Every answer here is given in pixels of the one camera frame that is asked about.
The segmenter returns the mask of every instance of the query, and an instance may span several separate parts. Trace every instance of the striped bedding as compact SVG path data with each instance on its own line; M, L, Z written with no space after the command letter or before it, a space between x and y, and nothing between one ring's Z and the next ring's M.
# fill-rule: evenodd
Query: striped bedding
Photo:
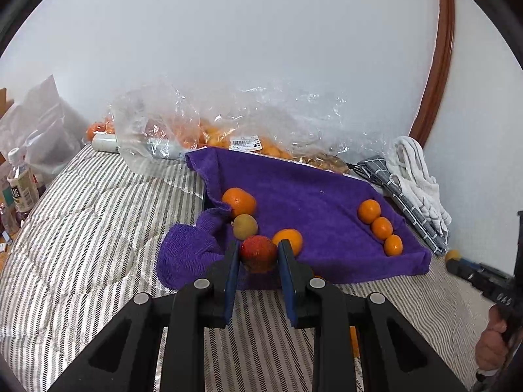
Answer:
M183 163L162 180L134 174L119 155L91 147L71 161L0 274L0 353L28 391L45 392L134 294L172 292L155 274L160 244L172 224L194 224L202 202L203 182ZM439 259L424 276L340 287L359 296L384 293L472 384L478 323ZM309 391L313 343L313 331L290 327L281 293L237 292L232 323L205 333L206 389ZM356 368L363 390L358 361Z

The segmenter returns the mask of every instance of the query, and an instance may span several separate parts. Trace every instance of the purple towel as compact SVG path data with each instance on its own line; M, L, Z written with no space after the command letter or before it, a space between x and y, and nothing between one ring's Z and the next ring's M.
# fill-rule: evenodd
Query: purple towel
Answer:
M196 226L172 226L161 244L157 273L160 281L180 289L202 276L233 240L231 210L221 202L225 190L239 187L257 200L254 214L259 234L269 238L283 229L295 228L303 236L297 260L332 283L357 283L396 275L428 272L430 252L419 244L403 217L398 215L370 184L341 174L284 160L218 148L189 152L187 165L203 178L213 208L204 210ZM381 205L394 234L403 241L403 254L388 257L383 241L357 216L366 199ZM264 288L263 279L244 287ZM274 287L274 273L265 275Z

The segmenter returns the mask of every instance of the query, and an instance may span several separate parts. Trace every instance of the person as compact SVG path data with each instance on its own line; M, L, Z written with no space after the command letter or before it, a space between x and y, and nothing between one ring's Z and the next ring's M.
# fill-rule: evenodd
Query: person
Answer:
M494 305L488 311L487 327L476 344L475 357L480 370L489 372L503 366L508 355L507 344L501 337L505 330L507 323Z

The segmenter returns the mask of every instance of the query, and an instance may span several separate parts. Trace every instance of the round metal bolt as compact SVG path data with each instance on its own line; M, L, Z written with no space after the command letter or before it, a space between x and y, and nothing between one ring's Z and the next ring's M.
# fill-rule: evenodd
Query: round metal bolt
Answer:
M211 285L211 282L207 279L198 279L194 282L196 289L206 289Z
M134 298L132 298L134 303L137 305L143 305L149 300L149 295L147 293L138 293L138 295L135 295Z
M315 289L321 289L325 287L325 280L315 277L314 279L310 279L309 284Z
M385 296L383 296L381 293L375 292L370 295L370 301L372 303L381 305L382 303L385 303Z

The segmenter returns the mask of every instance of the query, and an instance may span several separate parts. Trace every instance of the white wall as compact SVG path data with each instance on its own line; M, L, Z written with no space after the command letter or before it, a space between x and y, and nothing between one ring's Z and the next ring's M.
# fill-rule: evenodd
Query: white wall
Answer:
M86 119L118 94L172 82L343 90L353 127L408 133L438 0L44 0L0 58L16 99L54 74Z
M523 71L473 0L456 0L449 80L425 147L450 245L512 273L523 209Z

